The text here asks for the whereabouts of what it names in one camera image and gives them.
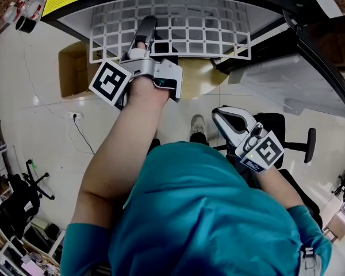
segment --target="shirt sleeve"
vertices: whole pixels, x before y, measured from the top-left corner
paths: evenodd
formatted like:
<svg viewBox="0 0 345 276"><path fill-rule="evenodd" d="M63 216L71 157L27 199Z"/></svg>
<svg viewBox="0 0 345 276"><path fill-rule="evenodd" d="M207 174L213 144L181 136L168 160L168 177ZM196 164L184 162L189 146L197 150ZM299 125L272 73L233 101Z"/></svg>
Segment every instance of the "shirt sleeve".
<svg viewBox="0 0 345 276"><path fill-rule="evenodd" d="M83 276L97 264L108 260L110 231L90 224L70 224L66 230L60 273Z"/></svg>
<svg viewBox="0 0 345 276"><path fill-rule="evenodd" d="M320 227L311 217L304 205L294 206L287 210L298 227L300 240L306 247L313 247L322 260L321 275L324 274L331 258L331 242L323 236Z"/></svg>

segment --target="hand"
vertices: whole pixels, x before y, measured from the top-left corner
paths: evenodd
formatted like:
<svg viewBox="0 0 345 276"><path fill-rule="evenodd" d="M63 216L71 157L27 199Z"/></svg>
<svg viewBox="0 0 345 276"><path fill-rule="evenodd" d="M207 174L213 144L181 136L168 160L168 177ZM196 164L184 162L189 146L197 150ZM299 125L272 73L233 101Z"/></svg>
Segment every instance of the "hand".
<svg viewBox="0 0 345 276"><path fill-rule="evenodd" d="M145 48L144 43L138 42L138 48ZM140 76L131 83L131 90L128 102L138 105L154 105L163 107L169 98L169 91L156 88L151 79Z"/></svg>

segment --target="plastic grid shelf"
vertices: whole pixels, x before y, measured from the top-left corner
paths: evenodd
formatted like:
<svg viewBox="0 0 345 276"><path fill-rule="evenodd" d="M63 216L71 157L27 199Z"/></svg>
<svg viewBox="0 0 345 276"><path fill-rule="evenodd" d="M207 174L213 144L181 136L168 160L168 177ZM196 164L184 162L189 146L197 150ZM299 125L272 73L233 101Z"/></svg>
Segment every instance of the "plastic grid shelf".
<svg viewBox="0 0 345 276"><path fill-rule="evenodd" d="M94 9L90 62L119 59L122 51L127 51L142 19L148 15L158 20L151 56L251 59L248 18L243 3L120 0Z"/></svg>

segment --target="shoe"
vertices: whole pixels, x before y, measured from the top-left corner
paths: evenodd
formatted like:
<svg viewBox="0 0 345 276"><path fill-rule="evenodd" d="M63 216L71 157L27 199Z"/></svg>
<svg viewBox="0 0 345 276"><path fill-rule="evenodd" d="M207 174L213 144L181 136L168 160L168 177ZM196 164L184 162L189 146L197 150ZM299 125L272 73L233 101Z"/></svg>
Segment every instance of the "shoe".
<svg viewBox="0 0 345 276"><path fill-rule="evenodd" d="M190 135L195 133L204 134L206 131L205 119L200 114L196 114L191 118L190 126Z"/></svg>

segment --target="power outlet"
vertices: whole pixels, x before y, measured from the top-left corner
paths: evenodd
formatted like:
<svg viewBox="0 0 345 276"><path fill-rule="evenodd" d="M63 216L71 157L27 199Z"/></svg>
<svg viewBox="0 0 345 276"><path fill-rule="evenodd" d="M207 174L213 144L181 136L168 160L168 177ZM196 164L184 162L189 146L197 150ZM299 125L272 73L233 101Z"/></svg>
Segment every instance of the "power outlet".
<svg viewBox="0 0 345 276"><path fill-rule="evenodd" d="M67 112L66 114L66 116L71 119L73 119L73 115L76 115L76 120L81 120L83 118L83 115L81 113Z"/></svg>

